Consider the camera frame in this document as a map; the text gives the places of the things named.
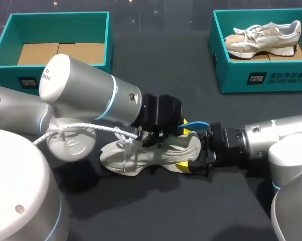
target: beige sneaker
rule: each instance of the beige sneaker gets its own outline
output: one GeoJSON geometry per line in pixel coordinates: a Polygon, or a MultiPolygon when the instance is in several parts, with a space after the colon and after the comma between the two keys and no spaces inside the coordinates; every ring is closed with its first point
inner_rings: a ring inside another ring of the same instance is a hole
{"type": "Polygon", "coordinates": [[[125,176],[136,176],[151,165],[162,166],[171,172],[189,173],[176,164],[196,160],[201,151],[201,142],[195,132],[178,137],[169,136],[163,148],[157,145],[142,147],[142,141],[125,139],[118,134],[116,136],[119,141],[101,149],[100,161],[110,171],[125,176]]]}
{"type": "Polygon", "coordinates": [[[246,30],[234,28],[234,31],[235,34],[225,38],[227,51],[232,57],[251,59],[259,52],[293,56],[301,35],[301,24],[296,20],[291,24],[269,23],[246,30]]]}

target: white shoelace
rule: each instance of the white shoelace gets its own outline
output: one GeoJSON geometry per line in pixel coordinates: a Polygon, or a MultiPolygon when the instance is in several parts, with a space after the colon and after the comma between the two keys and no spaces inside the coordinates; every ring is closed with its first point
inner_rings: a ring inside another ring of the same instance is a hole
{"type": "Polygon", "coordinates": [[[253,39],[258,35],[263,35],[260,27],[261,27],[261,25],[253,25],[245,30],[233,28],[233,31],[235,32],[235,34],[244,36],[244,42],[243,42],[240,54],[242,54],[242,51],[243,51],[248,39],[253,39]]]}
{"type": "Polygon", "coordinates": [[[133,144],[133,138],[125,138],[125,135],[122,135],[122,134],[119,134],[119,133],[114,133],[115,136],[120,140],[122,141],[122,143],[124,144],[125,146],[125,152],[124,152],[124,157],[123,157],[123,173],[125,175],[125,164],[126,164],[126,152],[127,152],[127,147],[131,144],[133,144]]]}

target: black table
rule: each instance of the black table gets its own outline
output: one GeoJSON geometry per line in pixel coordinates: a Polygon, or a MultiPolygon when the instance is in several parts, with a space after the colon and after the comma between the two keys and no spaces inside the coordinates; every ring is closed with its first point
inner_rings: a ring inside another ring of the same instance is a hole
{"type": "MultiPolygon", "coordinates": [[[[143,93],[179,98],[189,121],[241,127],[302,114],[302,93],[222,95],[206,32],[117,34],[114,44],[113,74],[143,93]]],[[[69,241],[276,240],[266,163],[216,168],[209,178],[162,168],[123,177],[99,168],[98,150],[116,138],[97,135],[89,161],[53,168],[68,182],[69,241]]]]}

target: cardboard box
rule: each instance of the cardboard box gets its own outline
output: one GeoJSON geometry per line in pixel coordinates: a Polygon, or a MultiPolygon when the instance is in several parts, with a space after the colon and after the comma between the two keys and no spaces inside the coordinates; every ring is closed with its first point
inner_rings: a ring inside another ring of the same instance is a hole
{"type": "Polygon", "coordinates": [[[66,54],[87,64],[103,64],[104,44],[24,44],[17,65],[46,65],[56,54],[66,54]]]}
{"type": "Polygon", "coordinates": [[[79,61],[88,64],[102,64],[104,56],[104,44],[75,43],[60,44],[58,54],[67,54],[79,61]]]}
{"type": "Polygon", "coordinates": [[[296,53],[292,57],[287,56],[277,56],[273,54],[268,54],[271,61],[292,61],[292,60],[302,60],[302,49],[299,44],[297,44],[296,53]]]}
{"type": "Polygon", "coordinates": [[[210,52],[222,93],[302,91],[302,9],[215,10],[210,31],[210,52]],[[301,22],[301,38],[293,57],[272,54],[239,61],[228,55],[224,38],[233,28],[247,29],[270,22],[301,22]]]}
{"type": "Polygon", "coordinates": [[[58,48],[58,43],[24,44],[17,65],[46,65],[58,48]]]}
{"type": "Polygon", "coordinates": [[[111,73],[109,12],[11,14],[0,37],[0,86],[38,95],[46,64],[66,45],[74,58],[111,73]]]}

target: logo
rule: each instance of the logo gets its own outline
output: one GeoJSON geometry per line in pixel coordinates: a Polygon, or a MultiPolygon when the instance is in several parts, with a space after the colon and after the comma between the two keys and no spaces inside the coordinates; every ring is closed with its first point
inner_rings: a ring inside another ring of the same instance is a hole
{"type": "Polygon", "coordinates": [[[263,84],[265,78],[266,78],[267,73],[262,72],[262,73],[250,73],[247,84],[263,84]]]}
{"type": "Polygon", "coordinates": [[[34,77],[19,77],[23,89],[38,89],[39,86],[34,77]]]}

